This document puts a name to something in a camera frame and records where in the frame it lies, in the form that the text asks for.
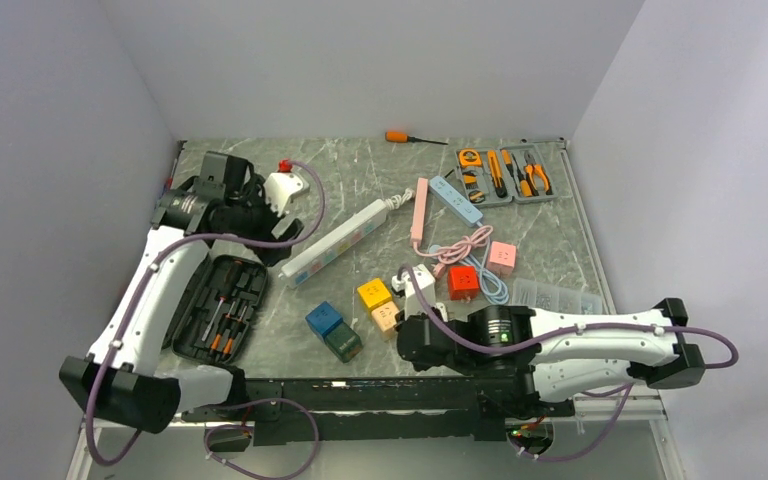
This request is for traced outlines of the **white power strip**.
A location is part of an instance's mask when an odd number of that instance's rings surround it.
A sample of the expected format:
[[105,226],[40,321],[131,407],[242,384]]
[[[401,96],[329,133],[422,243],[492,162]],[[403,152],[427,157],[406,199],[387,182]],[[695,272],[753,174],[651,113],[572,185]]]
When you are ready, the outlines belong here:
[[401,208],[414,196],[415,190],[407,188],[399,195],[374,200],[310,247],[287,261],[279,269],[279,277],[290,288],[297,288],[369,236],[387,220],[391,211]]

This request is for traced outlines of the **red cube adapter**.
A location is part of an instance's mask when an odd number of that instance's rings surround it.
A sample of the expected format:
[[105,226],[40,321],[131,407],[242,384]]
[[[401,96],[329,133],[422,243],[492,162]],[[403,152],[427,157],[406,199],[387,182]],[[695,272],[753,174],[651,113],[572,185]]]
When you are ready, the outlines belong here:
[[451,266],[446,280],[448,296],[452,301],[471,301],[481,292],[477,270],[472,266]]

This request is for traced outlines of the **light blue power strip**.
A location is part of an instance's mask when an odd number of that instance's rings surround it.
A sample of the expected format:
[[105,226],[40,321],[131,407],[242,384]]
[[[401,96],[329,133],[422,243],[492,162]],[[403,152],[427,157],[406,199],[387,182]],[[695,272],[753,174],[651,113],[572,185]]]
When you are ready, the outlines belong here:
[[432,177],[428,187],[433,196],[465,225],[472,228],[482,226],[483,213],[442,176]]

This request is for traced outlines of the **yellow cube adapter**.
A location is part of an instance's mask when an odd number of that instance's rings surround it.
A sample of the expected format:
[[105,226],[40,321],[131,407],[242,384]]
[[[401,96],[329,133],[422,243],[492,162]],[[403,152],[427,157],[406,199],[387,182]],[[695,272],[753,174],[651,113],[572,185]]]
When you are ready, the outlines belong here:
[[393,300],[390,290],[381,278],[374,278],[360,285],[356,292],[367,312],[372,312]]

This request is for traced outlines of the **pink power strip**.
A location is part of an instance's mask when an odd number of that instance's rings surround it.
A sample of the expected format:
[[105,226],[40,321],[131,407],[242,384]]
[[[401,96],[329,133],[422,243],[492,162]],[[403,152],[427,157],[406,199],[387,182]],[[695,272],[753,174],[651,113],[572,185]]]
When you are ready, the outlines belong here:
[[413,247],[418,247],[423,239],[425,215],[427,207],[429,180],[427,178],[420,177],[417,180],[417,185],[414,195],[414,207],[412,215],[412,223],[410,227],[410,244]]

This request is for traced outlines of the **blue cube adapter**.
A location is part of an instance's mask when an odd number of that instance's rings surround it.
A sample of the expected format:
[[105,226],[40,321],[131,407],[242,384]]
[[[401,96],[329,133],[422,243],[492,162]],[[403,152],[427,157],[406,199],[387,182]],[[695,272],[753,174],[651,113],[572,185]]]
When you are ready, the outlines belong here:
[[323,301],[306,316],[305,321],[321,341],[332,333],[344,320],[342,315],[327,301]]

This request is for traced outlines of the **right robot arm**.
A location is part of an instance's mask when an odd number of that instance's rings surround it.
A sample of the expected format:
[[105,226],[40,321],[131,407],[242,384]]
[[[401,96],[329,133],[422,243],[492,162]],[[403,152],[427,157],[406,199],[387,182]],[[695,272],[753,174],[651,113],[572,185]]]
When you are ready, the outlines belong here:
[[446,367],[513,383],[517,411],[534,415],[588,390],[626,384],[697,385],[700,348],[672,315],[674,300],[636,314],[583,315],[529,306],[489,306],[464,320],[412,315],[397,327],[397,351],[415,370]]

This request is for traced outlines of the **green cube adapter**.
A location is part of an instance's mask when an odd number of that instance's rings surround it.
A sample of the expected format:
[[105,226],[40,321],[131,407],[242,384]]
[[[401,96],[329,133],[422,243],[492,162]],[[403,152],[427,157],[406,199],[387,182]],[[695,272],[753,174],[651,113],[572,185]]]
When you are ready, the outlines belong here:
[[362,339],[344,322],[339,323],[326,334],[323,341],[342,363],[349,363],[363,349]]

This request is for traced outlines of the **grey tool tray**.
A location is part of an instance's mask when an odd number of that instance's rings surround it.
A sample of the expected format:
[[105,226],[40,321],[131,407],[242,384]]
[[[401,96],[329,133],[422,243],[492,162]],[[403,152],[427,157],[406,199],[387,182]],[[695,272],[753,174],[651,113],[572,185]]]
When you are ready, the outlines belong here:
[[557,197],[548,163],[535,144],[456,151],[457,179],[478,209],[534,204]]

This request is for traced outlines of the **beige cube adapter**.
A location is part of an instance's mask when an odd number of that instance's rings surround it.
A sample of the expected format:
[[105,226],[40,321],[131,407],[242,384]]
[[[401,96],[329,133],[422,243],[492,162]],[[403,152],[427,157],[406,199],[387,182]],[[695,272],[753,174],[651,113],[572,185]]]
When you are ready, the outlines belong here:
[[399,313],[400,309],[393,301],[386,302],[371,311],[371,318],[384,341],[395,337]]

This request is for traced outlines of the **black tool case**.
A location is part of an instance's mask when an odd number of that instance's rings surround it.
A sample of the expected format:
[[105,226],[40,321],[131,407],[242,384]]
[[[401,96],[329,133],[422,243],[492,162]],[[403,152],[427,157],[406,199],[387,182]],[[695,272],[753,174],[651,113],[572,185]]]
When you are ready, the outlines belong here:
[[267,289],[268,271],[258,262],[231,255],[206,259],[185,287],[162,346],[198,363],[231,365]]

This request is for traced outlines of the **pink cube socket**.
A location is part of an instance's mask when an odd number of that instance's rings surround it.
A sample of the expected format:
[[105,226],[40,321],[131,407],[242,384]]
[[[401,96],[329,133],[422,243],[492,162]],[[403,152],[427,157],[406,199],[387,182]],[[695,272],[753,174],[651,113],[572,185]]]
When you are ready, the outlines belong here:
[[492,241],[487,250],[486,269],[499,277],[511,275],[516,266],[517,252],[513,244]]

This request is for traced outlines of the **clear screw box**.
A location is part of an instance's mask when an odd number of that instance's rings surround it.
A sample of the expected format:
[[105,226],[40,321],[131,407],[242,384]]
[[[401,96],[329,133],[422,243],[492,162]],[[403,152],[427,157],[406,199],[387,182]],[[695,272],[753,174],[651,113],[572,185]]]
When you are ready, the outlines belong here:
[[524,278],[514,280],[509,304],[576,315],[604,314],[603,299],[599,295]]

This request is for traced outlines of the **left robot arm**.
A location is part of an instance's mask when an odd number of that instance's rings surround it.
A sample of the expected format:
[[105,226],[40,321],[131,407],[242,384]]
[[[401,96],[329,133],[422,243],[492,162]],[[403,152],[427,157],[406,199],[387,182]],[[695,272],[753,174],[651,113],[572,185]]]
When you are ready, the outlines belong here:
[[314,231],[299,220],[282,233],[276,225],[294,199],[321,185],[298,162],[262,176],[244,158],[209,152],[197,175],[160,197],[113,317],[85,355],[59,370],[87,424],[157,434],[182,412],[209,407],[232,420],[245,411],[249,392],[236,362],[267,270]]

